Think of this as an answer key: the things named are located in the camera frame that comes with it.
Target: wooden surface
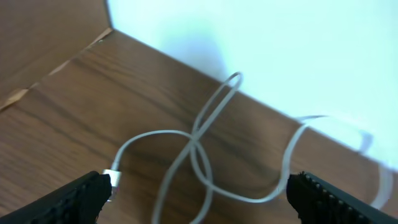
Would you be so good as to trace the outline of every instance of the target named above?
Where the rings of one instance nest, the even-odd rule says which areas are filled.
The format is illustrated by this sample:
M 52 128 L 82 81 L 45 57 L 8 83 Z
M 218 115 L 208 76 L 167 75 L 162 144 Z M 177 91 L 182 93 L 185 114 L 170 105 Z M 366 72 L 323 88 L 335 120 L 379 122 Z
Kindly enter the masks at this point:
M 219 83 L 118 32 L 73 59 L 60 72 L 0 114 L 0 215 L 91 171 L 110 166 L 121 144 L 157 129 L 190 131 Z M 282 154 L 298 124 L 238 94 L 201 142 L 215 182 L 249 197 L 270 192 Z M 150 223 L 160 181 L 187 140 L 151 136 L 125 153 L 121 188 L 98 223 Z M 377 167 L 323 136 L 307 131 L 293 171 L 309 170 L 370 202 Z M 204 187 L 188 161 L 169 191 L 162 223 L 188 223 Z M 398 216 L 398 195 L 384 209 Z M 283 194 L 248 204 L 215 195 L 205 223 L 300 223 Z
M 102 0 L 0 1 L 0 100 L 48 75 L 108 27 Z

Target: textured black pad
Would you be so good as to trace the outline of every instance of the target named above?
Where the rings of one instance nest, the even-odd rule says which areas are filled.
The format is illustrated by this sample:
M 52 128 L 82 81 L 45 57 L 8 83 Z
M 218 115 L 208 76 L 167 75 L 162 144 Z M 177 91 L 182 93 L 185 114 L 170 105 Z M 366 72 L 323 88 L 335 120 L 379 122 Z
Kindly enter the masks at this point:
M 305 224 L 398 224 L 398 220 L 308 172 L 290 175 L 286 194 Z
M 94 224 L 111 196 L 109 175 L 92 171 L 48 195 L 0 218 L 1 224 Z

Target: wood grain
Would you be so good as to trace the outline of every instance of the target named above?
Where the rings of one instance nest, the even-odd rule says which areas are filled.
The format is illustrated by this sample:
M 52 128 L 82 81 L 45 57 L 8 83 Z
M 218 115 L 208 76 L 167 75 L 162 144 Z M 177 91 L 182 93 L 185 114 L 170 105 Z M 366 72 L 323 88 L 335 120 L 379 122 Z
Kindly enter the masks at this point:
M 0 100 L 39 81 L 108 27 L 102 0 L 0 1 Z
M 219 83 L 115 32 L 44 78 L 0 114 L 0 215 L 67 182 L 110 166 L 121 144 L 157 129 L 190 131 Z M 261 197 L 276 185 L 287 141 L 298 124 L 238 94 L 204 135 L 220 187 Z M 132 145 L 121 163 L 117 199 L 98 223 L 150 223 L 160 181 L 187 140 L 151 136 Z M 377 167 L 313 131 L 300 140 L 293 171 L 309 170 L 370 202 Z M 188 161 L 167 197 L 162 223 L 188 223 L 204 187 Z M 385 212 L 398 216 L 397 192 Z M 205 223 L 300 223 L 285 195 L 248 204 L 216 195 Z

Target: white wall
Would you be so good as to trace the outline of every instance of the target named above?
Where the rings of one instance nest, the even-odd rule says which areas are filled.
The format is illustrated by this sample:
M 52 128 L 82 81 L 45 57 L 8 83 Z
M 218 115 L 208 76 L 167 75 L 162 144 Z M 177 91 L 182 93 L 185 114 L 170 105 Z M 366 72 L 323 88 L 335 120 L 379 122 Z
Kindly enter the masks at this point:
M 113 26 L 293 118 L 330 114 L 398 169 L 396 0 L 111 0 Z M 320 129 L 357 147 L 356 131 Z

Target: tangled cable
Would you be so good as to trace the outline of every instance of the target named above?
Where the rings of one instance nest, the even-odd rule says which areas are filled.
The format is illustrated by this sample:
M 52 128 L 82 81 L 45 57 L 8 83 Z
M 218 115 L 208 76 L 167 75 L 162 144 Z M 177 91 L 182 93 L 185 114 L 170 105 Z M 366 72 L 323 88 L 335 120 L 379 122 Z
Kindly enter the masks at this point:
M 200 123 L 203 120 L 203 117 L 205 113 L 208 111 L 208 108 L 210 105 L 214 102 L 216 97 L 221 93 L 223 88 L 228 85 L 228 83 L 233 80 L 234 78 L 237 78 L 237 82 L 232 86 L 230 91 L 226 94 L 226 96 L 221 100 L 219 105 L 214 109 L 214 111 L 211 112 L 209 115 L 208 119 L 203 122 L 203 124 L 200 126 Z M 155 202 L 155 207 L 154 211 L 152 214 L 152 224 L 159 224 L 160 223 L 160 215 L 162 213 L 162 208 L 164 206 L 165 198 L 167 195 L 167 191 L 169 189 L 170 183 L 173 179 L 173 176 L 175 175 L 178 167 L 181 165 L 183 160 L 190 155 L 190 160 L 191 164 L 193 167 L 193 170 L 200 180 L 202 184 L 206 186 L 206 195 L 205 195 L 205 201 L 203 202 L 203 205 L 201 206 L 200 211 L 198 212 L 198 215 L 195 217 L 194 220 L 191 221 L 192 224 L 197 224 L 200 223 L 204 217 L 206 216 L 210 205 L 211 201 L 213 199 L 213 192 L 217 192 L 221 195 L 224 195 L 226 197 L 230 197 L 236 200 L 240 200 L 243 202 L 250 202 L 250 203 L 262 203 L 262 202 L 268 202 L 274 198 L 276 198 L 279 194 L 281 194 L 287 185 L 287 181 L 289 179 L 290 175 L 290 160 L 292 157 L 292 153 L 294 150 L 294 147 L 297 143 L 297 141 L 300 139 L 300 136 L 304 133 L 307 127 L 310 126 L 311 122 L 307 122 L 301 127 L 298 128 L 298 130 L 294 133 L 292 139 L 289 141 L 288 146 L 285 150 L 285 153 L 283 155 L 282 159 L 282 168 L 280 172 L 280 179 L 279 183 L 277 184 L 276 188 L 267 196 L 259 199 L 254 199 L 254 198 L 247 198 L 238 194 L 234 194 L 232 192 L 228 192 L 227 190 L 224 190 L 222 188 L 219 188 L 213 183 L 213 174 L 211 171 L 211 164 L 210 161 L 206 155 L 206 152 L 203 148 L 203 146 L 200 144 L 199 139 L 203 136 L 203 134 L 206 132 L 206 130 L 210 127 L 212 122 L 216 119 L 216 117 L 219 115 L 221 110 L 225 107 L 225 105 L 228 103 L 230 99 L 234 96 L 234 94 L 237 92 L 239 89 L 240 85 L 242 84 L 242 74 L 240 72 L 236 72 L 233 75 L 231 75 L 224 83 L 221 84 L 221 86 L 214 92 L 214 94 L 210 97 L 210 99 L 206 102 L 204 107 L 201 109 L 199 112 L 193 127 L 192 127 L 192 133 L 186 133 L 184 131 L 178 131 L 178 130 L 160 130 L 160 131 L 151 131 L 148 133 L 140 134 L 138 136 L 135 136 L 125 142 L 119 149 L 118 153 L 116 154 L 116 157 L 114 159 L 114 162 L 111 166 L 111 170 L 118 170 L 119 168 L 119 163 L 122 158 L 123 152 L 126 150 L 128 145 L 133 143 L 134 141 L 154 135 L 154 134 L 179 134 L 182 136 L 185 136 L 189 138 L 189 142 L 187 145 L 182 149 L 180 154 L 175 158 L 173 161 L 172 165 L 169 167 L 167 170 L 163 181 L 160 185 L 159 193 Z M 312 118 L 318 119 L 318 118 L 326 118 L 327 116 L 316 116 Z M 200 159 L 203 162 L 205 174 L 202 173 L 200 166 L 198 164 L 198 158 L 197 154 L 199 154 Z M 380 170 L 380 184 L 379 184 L 379 192 L 377 193 L 376 198 L 372 202 L 371 206 L 374 208 L 380 209 L 389 199 L 390 194 L 392 192 L 392 174 L 388 169 L 383 168 L 382 166 L 379 167 Z

